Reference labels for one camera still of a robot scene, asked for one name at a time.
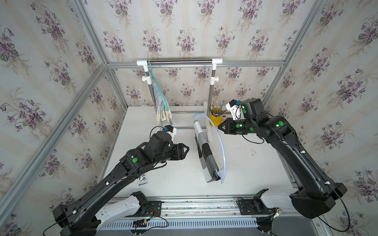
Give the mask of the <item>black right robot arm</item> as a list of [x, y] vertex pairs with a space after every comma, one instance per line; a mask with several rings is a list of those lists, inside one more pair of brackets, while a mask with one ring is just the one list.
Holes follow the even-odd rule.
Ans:
[[218, 128], [231, 135], [255, 133], [279, 153], [300, 183], [297, 188], [281, 192], [261, 190], [257, 208], [290, 208], [314, 219], [329, 212], [336, 200], [346, 194], [345, 185], [334, 182], [312, 159], [290, 123], [282, 116], [270, 117], [260, 99], [233, 99], [226, 108], [232, 116]]

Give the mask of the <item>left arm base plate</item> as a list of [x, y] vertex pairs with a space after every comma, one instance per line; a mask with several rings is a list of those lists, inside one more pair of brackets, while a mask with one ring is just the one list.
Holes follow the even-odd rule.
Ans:
[[133, 215], [126, 217], [156, 217], [161, 215], [162, 201], [149, 201]]

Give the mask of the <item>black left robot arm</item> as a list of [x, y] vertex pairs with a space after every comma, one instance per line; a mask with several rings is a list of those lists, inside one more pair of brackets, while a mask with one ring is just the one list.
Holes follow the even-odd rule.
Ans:
[[166, 165], [167, 161], [185, 159], [190, 148], [175, 144], [168, 132], [158, 131], [134, 149], [129, 150], [113, 170], [97, 185], [71, 204], [60, 204], [53, 210], [62, 236], [94, 236], [102, 227], [134, 215], [148, 206], [146, 196], [138, 191], [126, 200], [106, 206], [124, 187], [143, 174]]

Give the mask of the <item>light blue plastic hanger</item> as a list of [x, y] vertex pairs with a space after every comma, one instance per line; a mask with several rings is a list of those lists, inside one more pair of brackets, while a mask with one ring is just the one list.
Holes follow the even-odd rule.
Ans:
[[193, 115], [194, 121], [198, 120], [203, 132], [207, 136], [207, 141], [214, 156], [214, 159], [219, 168], [219, 175], [221, 179], [216, 182], [223, 183], [226, 177], [226, 158], [224, 144], [219, 133], [219, 130], [213, 127], [213, 123], [205, 114], [196, 113]]

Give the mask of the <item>teal plastic hanger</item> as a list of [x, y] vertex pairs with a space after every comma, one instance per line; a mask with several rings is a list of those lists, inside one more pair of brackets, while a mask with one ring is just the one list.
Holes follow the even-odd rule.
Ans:
[[156, 77], [155, 77], [155, 75], [153, 73], [152, 63], [149, 60], [147, 60], [147, 66], [148, 66], [148, 69], [149, 69], [149, 72], [150, 72], [150, 75], [151, 75], [151, 79], [152, 79], [153, 82], [155, 82], [157, 90], [158, 90], [158, 92], [160, 94], [160, 98], [161, 98], [161, 100], [163, 102], [164, 109], [165, 109], [165, 111], [168, 112], [169, 111], [168, 103], [167, 103], [167, 101], [165, 99], [164, 93], [162, 92], [161, 87], [160, 87], [158, 81], [156, 80]]

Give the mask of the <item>black white checkered scarf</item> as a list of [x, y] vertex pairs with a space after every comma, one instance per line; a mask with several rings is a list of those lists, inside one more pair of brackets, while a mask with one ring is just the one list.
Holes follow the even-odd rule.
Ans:
[[219, 181], [219, 168], [214, 159], [212, 151], [207, 141], [207, 136], [203, 132], [198, 120], [194, 121], [195, 141], [197, 145], [199, 161], [207, 183]]

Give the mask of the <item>blue cream plaid scarf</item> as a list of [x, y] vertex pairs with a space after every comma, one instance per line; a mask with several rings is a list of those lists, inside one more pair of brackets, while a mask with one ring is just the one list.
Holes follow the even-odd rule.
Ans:
[[172, 113], [169, 111], [165, 111], [163, 102], [160, 98], [160, 94], [157, 90], [155, 82], [152, 81], [153, 92], [155, 96], [155, 103], [156, 103], [156, 119], [159, 124], [168, 124], [173, 125], [172, 120]]

